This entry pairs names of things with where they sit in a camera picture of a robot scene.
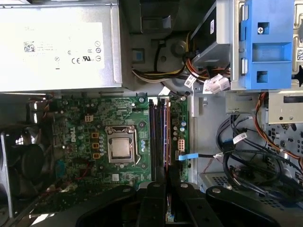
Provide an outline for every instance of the power supply unit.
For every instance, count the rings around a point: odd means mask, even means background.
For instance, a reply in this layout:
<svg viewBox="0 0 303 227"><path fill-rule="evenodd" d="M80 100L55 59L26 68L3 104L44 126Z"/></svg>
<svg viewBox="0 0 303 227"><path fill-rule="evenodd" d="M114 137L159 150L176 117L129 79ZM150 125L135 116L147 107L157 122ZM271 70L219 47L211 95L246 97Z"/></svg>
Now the power supply unit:
<svg viewBox="0 0 303 227"><path fill-rule="evenodd" d="M118 0L0 10L0 92L132 89L129 33Z"/></svg>

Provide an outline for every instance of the cpu socket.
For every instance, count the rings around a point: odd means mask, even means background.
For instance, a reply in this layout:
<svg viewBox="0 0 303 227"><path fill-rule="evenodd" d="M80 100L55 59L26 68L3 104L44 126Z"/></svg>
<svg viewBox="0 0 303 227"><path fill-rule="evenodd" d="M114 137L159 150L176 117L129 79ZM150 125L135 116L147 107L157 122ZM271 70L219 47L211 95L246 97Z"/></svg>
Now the cpu socket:
<svg viewBox="0 0 303 227"><path fill-rule="evenodd" d="M135 163L137 151L137 130L133 125L107 126L109 163Z"/></svg>

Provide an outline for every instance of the blue drive bracket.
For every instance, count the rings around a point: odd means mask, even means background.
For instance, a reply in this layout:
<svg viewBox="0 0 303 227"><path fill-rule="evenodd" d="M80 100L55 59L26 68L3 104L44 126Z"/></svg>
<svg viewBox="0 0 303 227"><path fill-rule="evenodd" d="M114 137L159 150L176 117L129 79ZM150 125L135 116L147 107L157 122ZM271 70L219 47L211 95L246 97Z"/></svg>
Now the blue drive bracket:
<svg viewBox="0 0 303 227"><path fill-rule="evenodd" d="M246 89L290 88L294 0L248 0L241 10L241 85Z"/></svg>

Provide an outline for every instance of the white connector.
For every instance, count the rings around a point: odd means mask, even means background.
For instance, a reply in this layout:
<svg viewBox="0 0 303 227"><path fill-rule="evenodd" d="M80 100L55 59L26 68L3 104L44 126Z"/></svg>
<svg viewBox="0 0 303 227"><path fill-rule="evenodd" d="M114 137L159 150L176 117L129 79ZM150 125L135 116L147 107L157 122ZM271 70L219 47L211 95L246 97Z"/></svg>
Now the white connector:
<svg viewBox="0 0 303 227"><path fill-rule="evenodd" d="M229 80L226 77L223 77L221 74L208 79L204 82L204 90L208 90L212 94L216 94L219 91L224 91L230 87Z"/></svg>
<svg viewBox="0 0 303 227"><path fill-rule="evenodd" d="M185 140L178 140L178 150L184 151L185 150Z"/></svg>
<svg viewBox="0 0 303 227"><path fill-rule="evenodd" d="M85 122L93 122L93 121L94 121L94 115L85 116Z"/></svg>

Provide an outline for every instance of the motherboard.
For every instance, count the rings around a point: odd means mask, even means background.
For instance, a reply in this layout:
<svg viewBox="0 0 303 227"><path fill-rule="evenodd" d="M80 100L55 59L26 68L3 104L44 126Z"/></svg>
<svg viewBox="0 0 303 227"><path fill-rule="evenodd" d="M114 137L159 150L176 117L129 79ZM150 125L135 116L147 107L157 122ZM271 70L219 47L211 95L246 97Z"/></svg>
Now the motherboard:
<svg viewBox="0 0 303 227"><path fill-rule="evenodd" d="M56 178L68 186L49 195L34 213L59 212L117 185L138 188L151 181L152 100L155 106L169 100L169 161L162 165L176 165L181 181L188 181L187 162L178 161L188 152L186 98L63 97L50 103L50 111L55 155L61 155Z"/></svg>

